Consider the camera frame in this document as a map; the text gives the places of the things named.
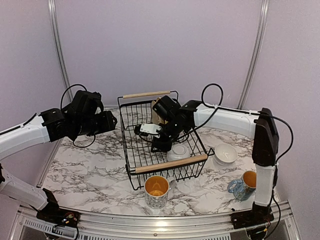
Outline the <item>white bowl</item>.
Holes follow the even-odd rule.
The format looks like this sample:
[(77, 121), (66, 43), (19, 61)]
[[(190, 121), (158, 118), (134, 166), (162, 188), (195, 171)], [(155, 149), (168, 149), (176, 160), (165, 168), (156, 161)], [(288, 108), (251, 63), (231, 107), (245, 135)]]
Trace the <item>white bowl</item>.
[(190, 157), (190, 150), (184, 144), (174, 144), (171, 150), (167, 152), (166, 158), (168, 162), (186, 159)]
[(237, 158), (238, 152), (230, 144), (221, 143), (214, 148), (214, 160), (221, 166), (230, 166)]

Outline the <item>cream gold rimmed plate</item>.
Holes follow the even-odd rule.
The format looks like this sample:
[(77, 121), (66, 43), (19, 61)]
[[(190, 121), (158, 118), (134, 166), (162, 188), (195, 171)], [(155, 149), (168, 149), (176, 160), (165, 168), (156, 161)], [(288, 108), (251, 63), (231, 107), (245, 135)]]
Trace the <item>cream gold rimmed plate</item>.
[(158, 102), (158, 100), (160, 100), (160, 98), (158, 97), (156, 100), (153, 100), (151, 102), (151, 122), (153, 124), (162, 124), (163, 123), (163, 119), (158, 115), (158, 113), (154, 110), (154, 106), (155, 104)]

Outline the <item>black wire dish rack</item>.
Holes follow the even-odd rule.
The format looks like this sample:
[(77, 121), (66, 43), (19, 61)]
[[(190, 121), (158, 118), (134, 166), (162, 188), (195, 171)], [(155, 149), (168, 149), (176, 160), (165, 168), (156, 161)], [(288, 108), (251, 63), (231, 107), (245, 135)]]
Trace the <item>black wire dish rack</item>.
[(180, 104), (173, 91), (124, 95), (117, 99), (125, 168), (134, 190), (159, 175), (176, 181), (197, 178), (214, 150), (197, 133), (198, 100)]

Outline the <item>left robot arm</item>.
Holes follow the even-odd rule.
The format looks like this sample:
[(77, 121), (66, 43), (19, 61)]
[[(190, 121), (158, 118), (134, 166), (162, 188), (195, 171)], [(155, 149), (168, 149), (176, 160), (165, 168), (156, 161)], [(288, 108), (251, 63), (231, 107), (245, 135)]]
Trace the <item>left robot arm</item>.
[[(0, 158), (3, 160), (27, 148), (65, 137), (72, 141), (79, 136), (96, 137), (115, 130), (117, 122), (112, 112), (104, 109), (100, 93), (78, 90), (68, 105), (35, 114), (27, 122), (1, 132)], [(63, 211), (51, 191), (36, 188), (3, 168), (0, 192), (43, 211), (53, 223), (63, 219)]]

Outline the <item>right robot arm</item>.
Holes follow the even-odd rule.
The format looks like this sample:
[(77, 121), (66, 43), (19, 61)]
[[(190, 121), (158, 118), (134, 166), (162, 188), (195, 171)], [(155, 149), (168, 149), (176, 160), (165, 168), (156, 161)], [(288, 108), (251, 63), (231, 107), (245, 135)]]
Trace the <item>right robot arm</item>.
[(202, 127), (198, 134), (207, 150), (225, 143), (237, 151), (237, 160), (228, 166), (208, 157), (199, 177), (179, 181), (168, 193), (168, 201), (161, 209), (151, 209), (154, 216), (192, 216), (250, 209), (252, 195), (245, 201), (237, 200), (227, 191), (229, 182), (239, 179), (244, 172), (254, 171), (253, 141), (246, 136), (215, 128)]

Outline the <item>patterned mug yellow inside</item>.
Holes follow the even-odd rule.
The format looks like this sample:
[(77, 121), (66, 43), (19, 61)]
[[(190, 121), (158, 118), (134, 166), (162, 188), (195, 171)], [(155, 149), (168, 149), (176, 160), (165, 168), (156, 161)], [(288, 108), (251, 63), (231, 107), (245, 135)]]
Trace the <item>patterned mug yellow inside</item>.
[(163, 208), (167, 201), (170, 190), (177, 185), (174, 177), (165, 178), (161, 175), (153, 175), (144, 183), (144, 199), (146, 204), (153, 209)]

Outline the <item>blue mug yellow inside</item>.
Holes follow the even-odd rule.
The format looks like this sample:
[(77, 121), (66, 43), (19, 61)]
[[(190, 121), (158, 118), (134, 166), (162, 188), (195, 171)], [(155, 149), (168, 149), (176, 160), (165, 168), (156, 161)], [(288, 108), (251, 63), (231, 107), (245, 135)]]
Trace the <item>blue mug yellow inside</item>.
[(246, 171), (241, 178), (232, 180), (228, 186), (227, 191), (239, 200), (246, 201), (256, 190), (257, 174), (254, 171)]

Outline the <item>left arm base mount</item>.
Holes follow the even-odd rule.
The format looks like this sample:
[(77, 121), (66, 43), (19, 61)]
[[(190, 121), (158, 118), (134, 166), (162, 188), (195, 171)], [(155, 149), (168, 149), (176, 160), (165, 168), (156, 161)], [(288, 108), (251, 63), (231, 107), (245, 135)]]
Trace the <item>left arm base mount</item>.
[(49, 209), (40, 210), (37, 212), (36, 217), (40, 220), (53, 223), (59, 226), (67, 226), (76, 228), (78, 226), (80, 213), (77, 211), (71, 211), (67, 209)]

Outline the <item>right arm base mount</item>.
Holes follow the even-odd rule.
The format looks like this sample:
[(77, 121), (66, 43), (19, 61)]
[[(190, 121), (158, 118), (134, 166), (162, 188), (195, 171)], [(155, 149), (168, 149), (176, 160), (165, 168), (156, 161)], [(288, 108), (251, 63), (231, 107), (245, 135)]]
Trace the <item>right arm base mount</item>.
[(248, 228), (270, 223), (275, 219), (270, 210), (263, 212), (262, 210), (254, 211), (253, 209), (234, 212), (230, 215), (230, 218), (234, 229)]

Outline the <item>left aluminium frame post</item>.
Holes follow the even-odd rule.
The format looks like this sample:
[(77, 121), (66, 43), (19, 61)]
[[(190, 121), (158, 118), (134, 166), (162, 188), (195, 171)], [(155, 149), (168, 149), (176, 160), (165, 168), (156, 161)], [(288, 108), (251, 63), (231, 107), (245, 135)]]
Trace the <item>left aluminium frame post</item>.
[(56, 1), (48, 0), (47, 2), (48, 2), (50, 24), (51, 24), (51, 30), (52, 30), (52, 36), (53, 36), (53, 42), (55, 45), (57, 60), (60, 67), (64, 87), (67, 89), (68, 87), (70, 87), (70, 80), (68, 76), (67, 66), (66, 66), (64, 54), (63, 54), (62, 42), (60, 38)]

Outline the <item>aluminium frame post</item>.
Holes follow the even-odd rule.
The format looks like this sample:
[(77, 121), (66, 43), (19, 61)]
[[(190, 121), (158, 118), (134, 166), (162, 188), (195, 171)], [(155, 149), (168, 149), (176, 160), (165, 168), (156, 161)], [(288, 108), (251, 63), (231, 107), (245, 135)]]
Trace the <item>aluminium frame post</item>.
[(269, 0), (261, 1), (261, 8), (260, 8), (260, 15), (259, 15), (259, 20), (257, 25), (256, 37), (253, 45), (253, 51), (252, 51), (249, 67), (247, 70), (246, 78), (245, 78), (240, 99), (237, 105), (238, 109), (243, 109), (245, 107), (245, 104), (250, 92), (250, 88), (253, 83), (254, 74), (255, 74), (257, 62), (259, 59), (259, 55), (261, 52), (261, 47), (263, 45), (266, 27), (267, 27), (269, 5), (270, 5)]
[(68, 76), (67, 66), (66, 66), (64, 54), (63, 54), (62, 42), (60, 38), (56, 1), (48, 0), (47, 2), (48, 2), (50, 24), (51, 24), (51, 30), (52, 30), (52, 36), (53, 36), (53, 42), (55, 45), (57, 60), (60, 67), (64, 87), (67, 89), (68, 87), (70, 87), (70, 80)]

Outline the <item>front aluminium rail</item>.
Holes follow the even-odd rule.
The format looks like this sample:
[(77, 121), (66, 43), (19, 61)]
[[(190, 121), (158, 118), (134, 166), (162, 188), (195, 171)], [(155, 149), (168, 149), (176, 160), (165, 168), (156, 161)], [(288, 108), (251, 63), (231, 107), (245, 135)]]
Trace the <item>front aluminium rail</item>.
[(21, 205), (9, 232), (10, 240), (246, 240), (254, 227), (235, 229), (231, 212), (192, 216), (135, 216), (95, 213), (81, 210), (78, 228), (57, 229), (36, 218), (36, 211)]

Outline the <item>right aluminium frame post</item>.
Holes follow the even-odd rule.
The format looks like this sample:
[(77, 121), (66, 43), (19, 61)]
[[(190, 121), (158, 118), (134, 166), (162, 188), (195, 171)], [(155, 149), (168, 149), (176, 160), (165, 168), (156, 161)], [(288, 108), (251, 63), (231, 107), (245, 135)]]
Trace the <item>right aluminium frame post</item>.
[(267, 27), (269, 5), (270, 5), (269, 0), (261, 1), (261, 8), (260, 8), (260, 15), (259, 15), (259, 20), (257, 25), (256, 37), (253, 45), (253, 51), (252, 51), (249, 67), (247, 70), (246, 78), (245, 78), (240, 99), (237, 105), (238, 109), (243, 109), (245, 107), (245, 104), (250, 92), (250, 88), (253, 83), (254, 74), (255, 74), (257, 62), (259, 59), (259, 55), (261, 52), (261, 47), (263, 45), (266, 27)]

